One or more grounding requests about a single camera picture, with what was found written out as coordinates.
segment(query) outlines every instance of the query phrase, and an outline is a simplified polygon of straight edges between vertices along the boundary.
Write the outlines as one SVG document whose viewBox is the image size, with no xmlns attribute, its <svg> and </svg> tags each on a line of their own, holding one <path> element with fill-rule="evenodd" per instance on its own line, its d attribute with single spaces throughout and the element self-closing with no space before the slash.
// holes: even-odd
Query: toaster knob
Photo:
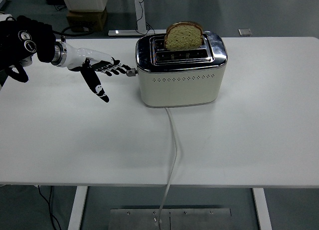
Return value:
<svg viewBox="0 0 319 230">
<path fill-rule="evenodd" d="M 129 70 L 126 71 L 126 75 L 128 77 L 136 76 L 137 73 L 138 72 L 137 72 L 137 70 L 135 68 L 132 68 L 132 69 L 129 69 Z"/>
</svg>

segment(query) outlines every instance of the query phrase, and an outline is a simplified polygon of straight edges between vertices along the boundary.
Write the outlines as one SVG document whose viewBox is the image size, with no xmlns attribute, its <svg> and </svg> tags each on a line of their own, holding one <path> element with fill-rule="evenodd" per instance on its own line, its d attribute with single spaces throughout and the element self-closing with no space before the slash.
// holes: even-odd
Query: white toaster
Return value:
<svg viewBox="0 0 319 230">
<path fill-rule="evenodd" d="M 169 51 L 165 34 L 142 37 L 136 63 L 142 100 L 148 107 L 204 104 L 217 98 L 227 63 L 222 39 L 203 33 L 198 49 Z"/>
</svg>

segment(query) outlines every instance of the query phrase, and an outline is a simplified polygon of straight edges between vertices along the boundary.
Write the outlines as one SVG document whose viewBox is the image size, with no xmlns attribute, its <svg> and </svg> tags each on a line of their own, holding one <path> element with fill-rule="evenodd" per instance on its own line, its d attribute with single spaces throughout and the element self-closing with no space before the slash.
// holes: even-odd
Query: white box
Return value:
<svg viewBox="0 0 319 230">
<path fill-rule="evenodd" d="M 108 0 L 64 0 L 70 11 L 104 11 Z"/>
</svg>

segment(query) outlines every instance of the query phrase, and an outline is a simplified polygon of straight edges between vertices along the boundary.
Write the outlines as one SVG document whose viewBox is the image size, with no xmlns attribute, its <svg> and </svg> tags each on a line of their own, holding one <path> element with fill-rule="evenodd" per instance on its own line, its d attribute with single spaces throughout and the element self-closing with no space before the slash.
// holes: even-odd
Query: floor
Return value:
<svg viewBox="0 0 319 230">
<path fill-rule="evenodd" d="M 314 36 L 319 38 L 319 0 L 145 0 L 146 21 L 166 29 L 181 20 L 200 23 L 221 37 L 239 37 L 239 28 L 253 36 Z M 56 31 L 68 26 L 67 9 L 57 11 L 45 0 L 7 0 L 1 11 L 48 23 Z M 134 0 L 108 0 L 104 30 L 84 38 L 110 38 L 108 30 L 135 29 Z M 6 75 L 0 71 L 0 85 Z M 41 186 L 48 198 L 50 187 Z M 67 229 L 76 187 L 54 186 L 52 212 Z M 105 230 L 111 208 L 153 207 L 163 188 L 90 187 L 82 230 Z M 318 189 L 265 189 L 273 230 L 319 229 Z M 172 188 L 170 207 L 225 207 L 232 211 L 237 230 L 257 230 L 258 220 L 250 189 Z M 53 229 L 48 206 L 35 186 L 0 187 L 0 230 Z"/>
</svg>

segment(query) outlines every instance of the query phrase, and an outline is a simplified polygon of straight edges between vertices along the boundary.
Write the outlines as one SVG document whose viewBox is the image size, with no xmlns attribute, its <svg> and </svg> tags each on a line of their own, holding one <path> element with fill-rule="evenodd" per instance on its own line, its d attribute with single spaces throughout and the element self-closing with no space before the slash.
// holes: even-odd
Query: power cord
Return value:
<svg viewBox="0 0 319 230">
<path fill-rule="evenodd" d="M 161 216 L 161 212 L 162 212 L 162 210 L 163 210 L 164 203 L 165 203 L 165 201 L 166 201 L 166 197 L 167 197 L 167 194 L 168 194 L 168 190 L 169 190 L 169 188 L 170 188 L 170 184 L 171 184 L 173 172 L 174 172 L 174 169 L 175 169 L 176 160 L 177 160 L 178 154 L 179 154 L 179 152 L 180 152 L 180 146 L 179 146 L 178 139 L 177 139 L 177 131 L 176 131 L 174 119 L 173 119 L 173 117 L 172 117 L 172 115 L 171 115 L 170 110 L 169 110 L 168 108 L 165 108 L 165 110 L 166 110 L 166 113 L 168 114 L 168 118 L 169 118 L 169 122 L 170 122 L 170 127 L 171 127 L 172 135 L 173 135 L 173 138 L 174 138 L 175 157 L 174 157 L 173 166 L 172 166 L 172 168 L 171 168 L 171 171 L 170 171 L 170 174 L 169 174 L 169 177 L 168 177 L 168 182 L 167 182 L 167 186 L 166 186 L 166 189 L 165 189 L 165 194 L 164 194 L 164 197 L 163 197 L 163 199 L 162 199 L 161 205 L 160 205 L 160 207 L 159 207 L 159 215 L 158 215 L 158 219 L 157 219 L 159 230 L 161 230 L 161 228 L 160 228 L 160 216 Z"/>
<path fill-rule="evenodd" d="M 89 31 L 86 31 L 86 32 L 83 32 L 83 33 L 79 33 L 79 34 L 67 34 L 67 33 L 65 33 L 68 29 L 71 29 L 71 28 L 74 28 L 74 27 L 87 28 Z M 61 32 L 53 30 L 53 33 L 55 33 L 55 34 L 59 34 L 59 35 L 63 35 L 63 36 L 69 36 L 69 37 L 79 37 L 79 36 L 90 35 L 93 32 L 94 31 L 93 31 L 92 27 L 84 26 L 84 25 L 80 25 L 80 24 L 75 24 L 75 25 L 72 25 L 72 26 L 68 26 L 68 27 L 64 28 Z"/>
<path fill-rule="evenodd" d="M 143 9 L 143 7 L 142 7 L 142 3 L 143 3 L 143 2 L 144 2 L 144 0 L 139 1 L 140 6 L 141 6 L 141 9 L 142 9 L 142 15 L 141 15 L 141 18 L 139 18 L 139 19 L 136 21 L 135 31 L 136 31 L 137 33 L 139 33 L 139 34 L 147 35 L 148 32 L 152 29 L 152 30 L 154 31 L 154 34 L 155 34 L 155 30 L 154 30 L 153 27 L 152 27 L 149 23 L 147 23 L 147 22 L 145 22 L 145 23 L 146 23 L 146 30 L 147 30 L 147 32 L 146 32 L 145 34 L 138 32 L 138 22 L 143 18 L 143 13 L 144 13 L 144 9 Z"/>
<path fill-rule="evenodd" d="M 52 213 L 52 211 L 51 211 L 52 186 L 50 186 L 50 196 L 49 196 L 49 200 L 47 200 L 47 199 L 45 198 L 45 196 L 43 196 L 43 194 L 41 193 L 41 190 L 40 190 L 40 186 L 39 186 L 39 185 L 38 185 L 38 189 L 39 189 L 39 193 L 40 193 L 41 197 L 43 197 L 43 199 L 46 201 L 46 203 L 47 203 L 48 206 L 49 206 L 49 213 L 50 213 L 51 224 L 52 224 L 54 230 L 57 230 L 57 229 L 56 229 L 56 227 L 55 227 L 55 224 L 54 224 L 53 219 L 56 220 L 56 222 L 57 222 L 58 225 L 59 225 L 59 229 L 61 230 L 61 225 L 60 225 L 58 219 L 53 215 L 53 213 Z"/>
</svg>

